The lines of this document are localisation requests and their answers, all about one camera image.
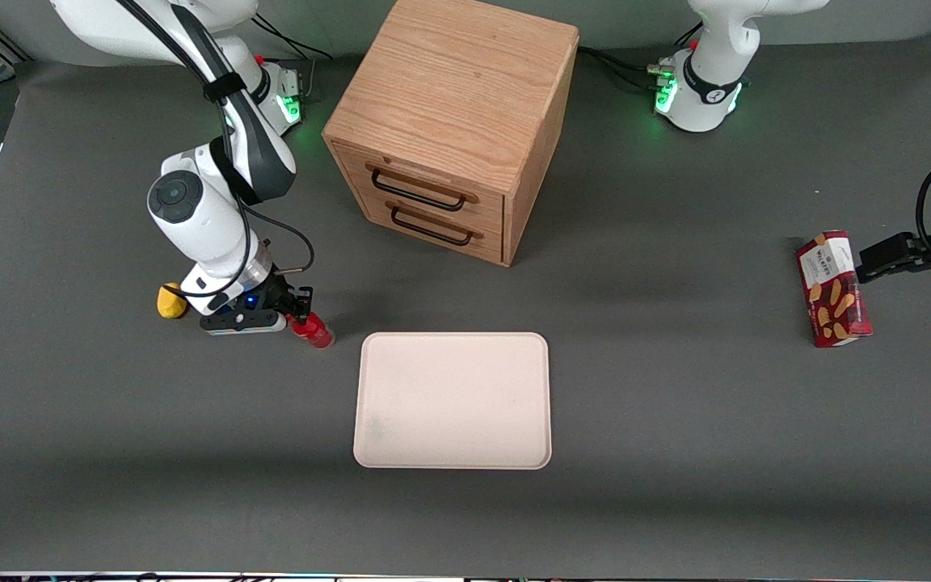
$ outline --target drawer handle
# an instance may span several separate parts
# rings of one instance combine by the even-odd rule
[[[437,240],[443,240],[444,243],[454,244],[455,247],[465,247],[466,244],[469,244],[470,240],[473,240],[472,232],[466,232],[465,238],[451,238],[450,236],[440,234],[439,232],[433,232],[430,229],[425,229],[417,225],[413,225],[410,222],[400,220],[400,218],[398,218],[399,210],[400,209],[396,206],[390,210],[390,220],[393,222],[393,224],[398,225],[399,227],[407,228],[408,230],[414,230],[414,232],[424,234]]]
[[[378,168],[373,170],[373,186],[380,188],[383,192],[390,192],[390,194],[432,206],[434,209],[447,210],[448,213],[457,213],[458,210],[462,210],[462,205],[466,203],[465,196],[459,196],[458,202],[454,204],[446,204],[444,202],[430,200],[426,198],[426,196],[411,194],[411,192],[407,191],[406,189],[395,188],[392,187],[392,185],[384,184],[380,181],[380,169]]]

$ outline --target wooden drawer cabinet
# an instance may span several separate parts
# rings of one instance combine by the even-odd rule
[[[508,266],[558,144],[576,28],[398,0],[322,131],[372,222]]]

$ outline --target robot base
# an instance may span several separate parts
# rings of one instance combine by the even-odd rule
[[[296,70],[282,69],[275,63],[265,63],[261,69],[269,78],[270,90],[258,103],[258,108],[275,133],[281,136],[302,118],[300,77]]]
[[[685,80],[683,74],[675,73],[682,70],[688,56],[692,54],[690,48],[681,49],[675,54],[664,57],[659,61],[659,70],[672,71],[665,78],[656,95],[654,111],[666,117],[677,128],[686,132],[703,133],[716,129],[729,113],[735,110],[735,103],[742,91],[742,84],[731,95],[721,95],[719,103],[703,103],[699,95]]]

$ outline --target gray table surface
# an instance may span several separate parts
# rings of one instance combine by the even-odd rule
[[[873,283],[876,336],[818,350],[794,268],[821,230],[912,228],[931,37],[766,47],[701,136],[581,57],[511,269],[361,216],[320,137],[356,62],[318,64],[300,176],[262,208],[317,244],[296,281],[339,336],[325,352],[155,313],[189,262],[144,191],[217,132],[191,76],[23,74],[0,158],[0,570],[931,580],[931,277]],[[355,464],[366,335],[520,329],[550,344],[545,469]]]

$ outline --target yellow object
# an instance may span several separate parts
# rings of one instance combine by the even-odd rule
[[[167,287],[180,289],[178,284],[174,281],[166,283],[165,285]],[[163,288],[163,286],[160,286],[160,289],[156,292],[156,313],[159,313],[160,317],[178,319],[185,314],[185,310],[188,308],[189,302],[186,302],[184,297],[174,295],[171,291],[167,291]]]

